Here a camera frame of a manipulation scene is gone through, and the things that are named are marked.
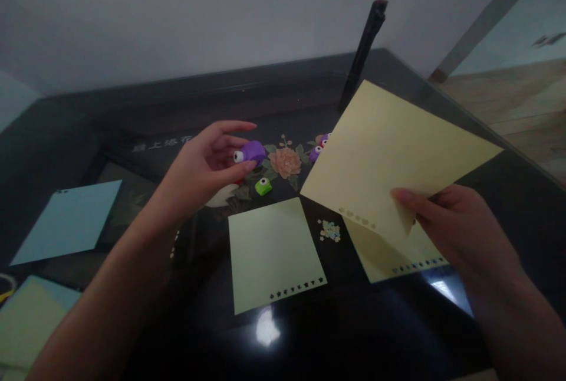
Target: hand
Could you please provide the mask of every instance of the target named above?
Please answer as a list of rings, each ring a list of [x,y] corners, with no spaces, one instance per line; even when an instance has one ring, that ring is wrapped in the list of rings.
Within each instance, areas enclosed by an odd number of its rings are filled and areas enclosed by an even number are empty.
[[[218,190],[254,169],[254,161],[234,163],[234,151],[248,140],[229,133],[255,128],[255,124],[246,121],[212,123],[183,146],[146,207],[167,222],[182,223]]]
[[[505,281],[522,273],[519,256],[475,190],[450,185],[430,199],[406,189],[395,189],[393,195],[416,213],[436,248],[462,278]]]

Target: light yellow paper sheet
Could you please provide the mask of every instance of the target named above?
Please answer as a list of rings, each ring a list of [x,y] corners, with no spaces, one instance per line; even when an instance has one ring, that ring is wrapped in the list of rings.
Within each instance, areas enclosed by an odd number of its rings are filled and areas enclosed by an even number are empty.
[[[66,312],[36,282],[18,290],[0,310],[0,363],[29,369]]]
[[[235,314],[327,283],[299,198],[230,216],[228,224]]]
[[[433,195],[502,149],[364,81],[301,194],[388,239],[407,238],[413,214],[393,188]]]
[[[409,237],[396,241],[349,219],[344,218],[344,223],[371,283],[448,264],[418,222]]]

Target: pink flower design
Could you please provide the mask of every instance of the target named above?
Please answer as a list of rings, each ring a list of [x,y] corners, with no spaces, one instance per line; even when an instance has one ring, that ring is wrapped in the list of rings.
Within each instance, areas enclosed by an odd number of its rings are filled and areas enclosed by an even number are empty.
[[[268,155],[271,167],[279,173],[283,179],[291,175],[301,173],[301,159],[291,148],[277,149]]]

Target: left hand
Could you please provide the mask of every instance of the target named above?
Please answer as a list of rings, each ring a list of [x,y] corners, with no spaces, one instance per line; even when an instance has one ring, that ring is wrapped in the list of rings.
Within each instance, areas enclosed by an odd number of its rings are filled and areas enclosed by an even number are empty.
[[[188,141],[146,207],[173,223],[182,223],[226,185],[244,178],[254,161],[234,163],[234,151],[248,140],[230,132],[253,130],[247,121],[217,121]]]

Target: white wall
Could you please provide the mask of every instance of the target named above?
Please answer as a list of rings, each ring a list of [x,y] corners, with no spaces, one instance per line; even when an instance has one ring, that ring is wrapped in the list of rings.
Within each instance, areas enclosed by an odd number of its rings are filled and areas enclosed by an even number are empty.
[[[373,0],[0,0],[0,68],[45,94],[354,51]],[[375,47],[429,75],[490,0],[389,0]]]
[[[0,133],[39,97],[36,91],[0,71]]]
[[[532,47],[543,35],[566,32],[566,0],[519,0],[452,75],[566,58],[566,38]]]

